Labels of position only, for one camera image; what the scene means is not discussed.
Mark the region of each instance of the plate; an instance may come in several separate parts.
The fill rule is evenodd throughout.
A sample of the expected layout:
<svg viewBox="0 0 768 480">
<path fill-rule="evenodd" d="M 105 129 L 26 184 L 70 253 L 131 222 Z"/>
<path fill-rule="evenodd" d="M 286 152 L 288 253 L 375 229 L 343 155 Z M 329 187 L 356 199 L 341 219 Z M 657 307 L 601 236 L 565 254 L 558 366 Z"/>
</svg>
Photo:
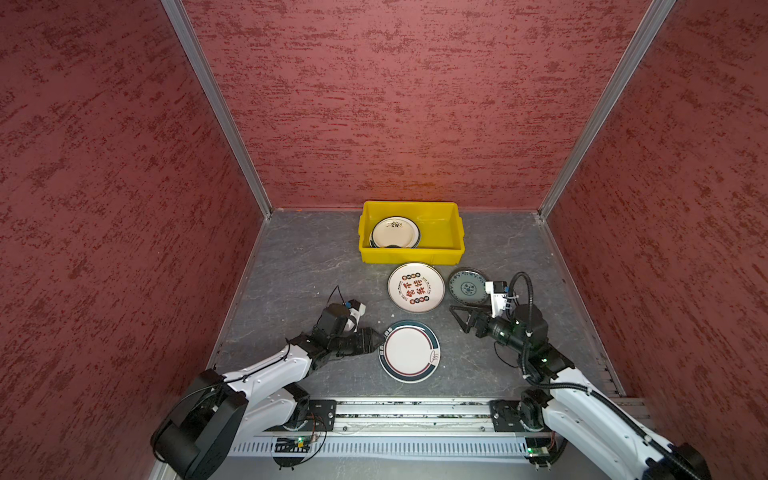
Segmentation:
<svg viewBox="0 0 768 480">
<path fill-rule="evenodd" d="M 445 296 L 440 272 L 426 263 L 405 263 L 395 268 L 387 282 L 389 298 L 406 312 L 426 313 Z"/>
<path fill-rule="evenodd" d="M 415 320 L 393 323 L 379 347 L 379 360 L 389 376 L 404 383 L 426 380 L 440 363 L 440 344 L 435 333 Z"/>
<path fill-rule="evenodd" d="M 378 222 L 371 232 L 371 247 L 416 248 L 422 238 L 419 228 L 405 217 L 389 217 Z"/>
<path fill-rule="evenodd" d="M 474 268 L 460 267 L 448 277 L 448 291 L 451 296 L 465 305 L 482 305 L 490 295 L 485 292 L 485 275 Z"/>
</svg>

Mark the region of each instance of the plate with red chinese text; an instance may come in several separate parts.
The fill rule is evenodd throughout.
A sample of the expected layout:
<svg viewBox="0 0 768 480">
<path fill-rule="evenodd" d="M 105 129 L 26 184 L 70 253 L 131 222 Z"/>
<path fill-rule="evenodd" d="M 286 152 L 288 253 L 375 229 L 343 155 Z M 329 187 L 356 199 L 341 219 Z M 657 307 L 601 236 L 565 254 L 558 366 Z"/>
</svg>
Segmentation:
<svg viewBox="0 0 768 480">
<path fill-rule="evenodd" d="M 411 262 L 392 272 L 387 290 L 395 305 L 406 312 L 427 313 L 442 302 L 445 281 L 440 272 L 426 263 Z"/>
<path fill-rule="evenodd" d="M 384 371 L 399 382 L 418 383 L 435 372 L 440 363 L 440 344 L 427 325 L 415 320 L 393 323 L 379 347 Z"/>
</svg>

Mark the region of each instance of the gray floor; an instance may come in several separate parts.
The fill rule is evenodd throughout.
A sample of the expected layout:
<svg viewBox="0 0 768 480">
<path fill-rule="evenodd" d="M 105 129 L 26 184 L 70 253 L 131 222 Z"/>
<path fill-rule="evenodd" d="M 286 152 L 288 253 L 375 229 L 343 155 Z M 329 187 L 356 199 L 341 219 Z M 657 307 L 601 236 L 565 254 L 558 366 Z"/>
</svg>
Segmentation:
<svg viewBox="0 0 768 480">
<path fill-rule="evenodd" d="M 440 342 L 440 367 L 424 382 L 405 384 L 387 376 L 376 354 L 342 359 L 301 382 L 310 395 L 518 398 L 527 388 L 519 371 L 496 358 L 491 339 L 477 339 L 474 333 L 465 335 L 459 329 L 449 312 L 449 294 L 437 309 L 421 315 L 403 312 L 392 303 L 386 281 L 396 266 L 361 261 L 357 250 L 359 217 L 360 212 L 274 214 L 266 226 L 240 307 L 225 333 L 217 370 L 227 372 L 251 365 L 282 349 L 286 337 L 310 331 L 338 284 L 345 299 L 367 305 L 361 326 L 383 332 L 402 319 L 429 325 Z M 568 301 L 533 216 L 462 212 L 462 219 L 466 253 L 461 265 L 479 269 L 493 280 L 509 281 L 519 270 L 528 272 L 536 304 L 549 322 L 551 343 L 600 386 L 604 367 Z M 437 269 L 447 278 L 454 267 Z M 502 351 L 502 355 L 514 358 L 512 351 Z"/>
</svg>

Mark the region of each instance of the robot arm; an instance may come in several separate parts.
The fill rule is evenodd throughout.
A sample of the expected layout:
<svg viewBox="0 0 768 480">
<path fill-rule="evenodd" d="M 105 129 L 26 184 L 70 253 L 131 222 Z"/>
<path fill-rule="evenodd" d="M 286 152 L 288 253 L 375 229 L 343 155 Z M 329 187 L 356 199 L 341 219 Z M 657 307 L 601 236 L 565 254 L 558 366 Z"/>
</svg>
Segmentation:
<svg viewBox="0 0 768 480">
<path fill-rule="evenodd" d="M 512 309 L 512 287 L 519 277 L 527 281 L 528 304 Z M 490 336 L 518 352 L 523 376 L 534 387 L 523 392 L 518 404 L 518 420 L 526 429 L 537 432 L 546 426 L 563 435 L 612 480 L 710 478 L 696 450 L 688 444 L 675 447 L 632 419 L 548 342 L 548 325 L 533 304 L 525 273 L 516 274 L 510 284 L 485 284 L 490 307 L 452 306 L 451 312 L 465 333 L 476 327 L 477 337 Z M 460 312 L 468 313 L 467 320 Z"/>
<path fill-rule="evenodd" d="M 374 329 L 358 329 L 365 311 L 356 300 L 333 303 L 311 333 L 288 340 L 271 357 L 223 376 L 202 372 L 152 435 L 157 459 L 184 480 L 202 480 L 221 465 L 235 440 L 275 425 L 301 426 L 310 397 L 296 382 L 332 356 L 371 353 L 384 342 Z"/>
</svg>

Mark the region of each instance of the red wall panel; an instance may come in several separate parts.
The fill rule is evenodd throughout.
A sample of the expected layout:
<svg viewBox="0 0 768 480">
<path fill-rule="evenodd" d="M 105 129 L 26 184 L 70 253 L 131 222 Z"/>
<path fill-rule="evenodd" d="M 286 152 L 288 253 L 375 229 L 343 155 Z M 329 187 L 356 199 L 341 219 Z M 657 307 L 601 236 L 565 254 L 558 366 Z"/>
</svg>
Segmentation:
<svg viewBox="0 0 768 480">
<path fill-rule="evenodd" d="M 160 2 L 3 2 L 0 71 L 0 478 L 144 479 L 260 213 Z"/>
<path fill-rule="evenodd" d="M 188 0 L 276 207 L 539 207 L 647 0 Z"/>
<path fill-rule="evenodd" d="M 768 472 L 767 112 L 768 3 L 678 1 L 549 220 L 621 380 L 715 478 Z"/>
</svg>

